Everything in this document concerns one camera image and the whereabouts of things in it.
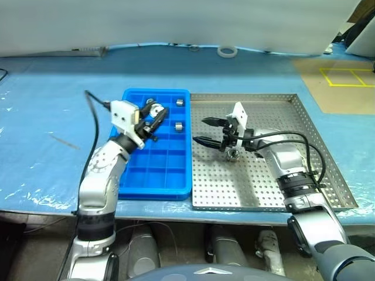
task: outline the perforated metal tray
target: perforated metal tray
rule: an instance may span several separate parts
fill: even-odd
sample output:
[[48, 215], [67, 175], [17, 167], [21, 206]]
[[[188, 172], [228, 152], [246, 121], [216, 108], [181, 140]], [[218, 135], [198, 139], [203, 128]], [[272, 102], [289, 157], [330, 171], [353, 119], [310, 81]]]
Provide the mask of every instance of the perforated metal tray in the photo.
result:
[[[205, 117], [224, 116], [241, 101], [248, 128], [274, 128], [303, 132], [325, 156], [326, 176], [322, 183], [334, 210], [356, 208], [352, 193], [345, 183], [327, 147], [296, 94], [192, 94], [192, 135], [222, 138], [221, 128], [201, 122]], [[304, 145], [296, 144], [302, 155]], [[317, 154], [311, 149], [312, 167], [321, 170]], [[283, 196], [263, 159], [241, 151], [240, 159], [227, 162], [224, 153], [193, 142], [193, 207], [220, 211], [284, 212]]]

